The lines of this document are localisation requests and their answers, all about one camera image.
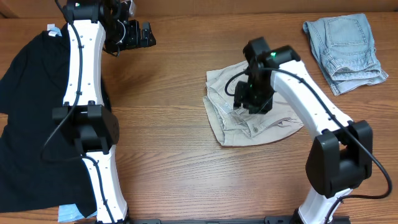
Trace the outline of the folded light blue jeans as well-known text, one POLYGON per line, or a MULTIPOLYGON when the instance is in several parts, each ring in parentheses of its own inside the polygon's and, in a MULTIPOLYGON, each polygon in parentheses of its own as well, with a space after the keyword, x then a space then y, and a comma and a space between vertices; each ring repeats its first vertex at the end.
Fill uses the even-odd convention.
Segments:
POLYGON ((388 78, 376 57, 371 26, 365 14, 305 21, 312 54, 335 96, 388 78))

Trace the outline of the black t-shirt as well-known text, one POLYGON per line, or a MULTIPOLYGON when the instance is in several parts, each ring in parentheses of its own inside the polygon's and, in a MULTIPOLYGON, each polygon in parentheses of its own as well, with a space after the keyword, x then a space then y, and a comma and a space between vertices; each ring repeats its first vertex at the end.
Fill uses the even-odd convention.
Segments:
POLYGON ((96 202, 85 164, 56 131, 52 110, 67 89, 70 40, 42 32, 1 78, 1 211, 21 212, 76 204, 88 218, 96 202))

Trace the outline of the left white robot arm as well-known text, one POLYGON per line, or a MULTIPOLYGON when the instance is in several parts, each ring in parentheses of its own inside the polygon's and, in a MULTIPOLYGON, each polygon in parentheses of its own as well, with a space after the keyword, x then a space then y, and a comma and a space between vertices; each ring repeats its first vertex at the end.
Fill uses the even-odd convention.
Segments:
POLYGON ((96 202, 97 223, 131 223, 116 168, 119 121, 105 107, 101 57, 123 50, 152 47, 148 22, 132 19, 133 1, 67 1, 61 8, 70 40, 70 67, 63 105, 52 119, 77 150, 88 171, 96 202))

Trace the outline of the beige shorts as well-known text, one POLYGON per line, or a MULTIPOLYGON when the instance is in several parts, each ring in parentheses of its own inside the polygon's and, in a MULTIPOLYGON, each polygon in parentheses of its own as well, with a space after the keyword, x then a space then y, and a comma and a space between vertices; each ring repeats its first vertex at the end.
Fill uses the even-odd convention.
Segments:
POLYGON ((253 146, 286 138, 303 127, 300 118, 278 93, 272 109, 266 114, 250 114, 247 109, 233 108, 233 97, 224 87, 227 81, 247 68, 240 62, 206 73, 207 95, 203 97, 208 120, 217 141, 222 146, 253 146))

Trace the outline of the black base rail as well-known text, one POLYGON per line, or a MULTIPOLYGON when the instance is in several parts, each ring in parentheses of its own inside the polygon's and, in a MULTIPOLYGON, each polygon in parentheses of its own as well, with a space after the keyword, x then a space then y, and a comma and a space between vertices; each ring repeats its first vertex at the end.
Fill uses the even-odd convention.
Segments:
POLYGON ((268 216, 265 218, 243 219, 212 219, 212 220, 160 220, 138 219, 130 220, 129 224, 299 224, 297 215, 268 216))

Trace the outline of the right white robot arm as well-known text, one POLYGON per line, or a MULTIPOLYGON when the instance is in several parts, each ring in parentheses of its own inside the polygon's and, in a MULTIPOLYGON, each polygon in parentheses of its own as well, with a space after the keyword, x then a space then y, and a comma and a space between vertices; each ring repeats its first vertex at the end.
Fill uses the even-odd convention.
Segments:
POLYGON ((271 50, 262 39, 250 41, 243 54, 248 80, 238 82, 234 107, 251 114, 273 110, 280 94, 312 137, 305 171, 311 188, 291 216, 271 216, 265 223, 349 223, 334 212, 372 174, 373 131, 366 121, 354 122, 340 111, 308 74, 289 45, 271 50))

